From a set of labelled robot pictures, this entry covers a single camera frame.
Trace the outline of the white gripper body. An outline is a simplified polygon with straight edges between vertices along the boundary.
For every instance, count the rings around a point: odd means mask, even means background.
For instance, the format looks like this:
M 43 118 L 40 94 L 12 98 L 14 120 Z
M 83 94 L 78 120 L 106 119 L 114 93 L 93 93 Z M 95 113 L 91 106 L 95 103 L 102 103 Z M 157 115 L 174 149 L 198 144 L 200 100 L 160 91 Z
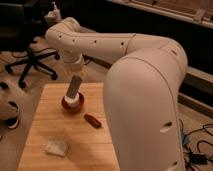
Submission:
M 79 75 L 80 71 L 84 68 L 84 58 L 80 53 L 74 53 L 71 51 L 62 51 L 61 57 L 63 65 L 66 69 L 71 69 L 73 75 Z

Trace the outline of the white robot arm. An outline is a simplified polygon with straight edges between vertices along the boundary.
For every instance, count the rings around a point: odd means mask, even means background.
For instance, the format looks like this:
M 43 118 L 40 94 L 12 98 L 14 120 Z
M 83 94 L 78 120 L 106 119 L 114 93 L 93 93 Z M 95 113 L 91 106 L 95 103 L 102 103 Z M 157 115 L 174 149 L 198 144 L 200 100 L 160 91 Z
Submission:
M 188 61 L 177 41 L 88 32 L 72 17 L 50 27 L 45 38 L 70 67 L 84 55 L 111 64 L 103 103 L 120 171 L 185 171 L 178 93 Z

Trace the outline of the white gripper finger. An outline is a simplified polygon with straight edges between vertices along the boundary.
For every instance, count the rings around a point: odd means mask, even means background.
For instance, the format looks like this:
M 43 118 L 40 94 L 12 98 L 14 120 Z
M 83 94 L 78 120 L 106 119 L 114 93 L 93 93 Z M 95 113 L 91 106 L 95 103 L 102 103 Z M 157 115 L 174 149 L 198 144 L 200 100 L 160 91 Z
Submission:
M 66 74 L 67 74 L 67 78 L 69 79 L 69 80 L 71 80 L 72 79 L 72 77 L 73 77 L 73 72 L 72 72 L 72 70 L 71 69 L 66 69 Z
M 85 82 L 87 78 L 87 72 L 85 70 L 82 70 L 80 71 L 79 76 L 81 77 L 82 82 Z

